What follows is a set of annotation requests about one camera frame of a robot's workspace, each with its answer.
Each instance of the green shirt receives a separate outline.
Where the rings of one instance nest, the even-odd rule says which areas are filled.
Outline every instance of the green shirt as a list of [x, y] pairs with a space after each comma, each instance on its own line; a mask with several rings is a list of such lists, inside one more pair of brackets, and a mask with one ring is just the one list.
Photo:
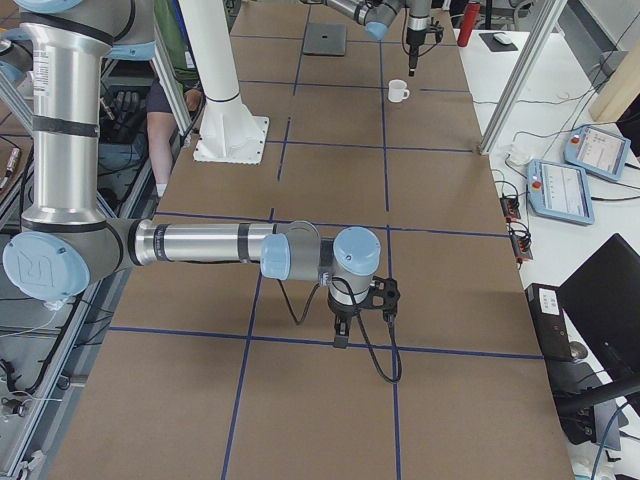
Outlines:
[[194, 68], [187, 68], [185, 53], [189, 50], [182, 38], [171, 0], [154, 0], [154, 13], [176, 80], [180, 83], [198, 80], [198, 72]]

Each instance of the computer mouse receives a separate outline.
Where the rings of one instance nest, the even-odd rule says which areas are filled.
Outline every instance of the computer mouse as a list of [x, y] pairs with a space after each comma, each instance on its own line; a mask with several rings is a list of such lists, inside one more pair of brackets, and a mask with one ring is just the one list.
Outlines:
[[513, 40], [509, 38], [509, 35], [504, 32], [494, 33], [493, 39], [502, 45], [511, 45], [513, 43]]

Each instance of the red bottle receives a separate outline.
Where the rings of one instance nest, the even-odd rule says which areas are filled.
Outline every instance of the red bottle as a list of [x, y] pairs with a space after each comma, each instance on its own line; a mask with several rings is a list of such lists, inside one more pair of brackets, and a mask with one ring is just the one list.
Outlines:
[[476, 24], [476, 18], [480, 11], [480, 4], [478, 2], [469, 2], [467, 9], [464, 12], [464, 19], [462, 21], [462, 27], [460, 28], [460, 34], [458, 35], [458, 46], [466, 47], [469, 43], [469, 37], [471, 36], [471, 30]]

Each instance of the white wall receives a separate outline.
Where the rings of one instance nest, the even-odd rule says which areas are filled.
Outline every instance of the white wall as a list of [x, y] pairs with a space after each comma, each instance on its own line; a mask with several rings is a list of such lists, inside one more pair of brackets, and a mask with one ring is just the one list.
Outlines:
[[[640, 0], [580, 0], [604, 32], [615, 43], [640, 11]], [[640, 18], [620, 41], [620, 50], [631, 50], [640, 40]]]

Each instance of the white mug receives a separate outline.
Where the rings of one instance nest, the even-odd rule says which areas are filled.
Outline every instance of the white mug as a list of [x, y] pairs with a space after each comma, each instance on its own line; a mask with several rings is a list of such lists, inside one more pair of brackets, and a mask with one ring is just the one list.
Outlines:
[[389, 82], [389, 101], [393, 103], [400, 103], [403, 100], [409, 98], [409, 90], [407, 89], [407, 82], [404, 80], [391, 80]]

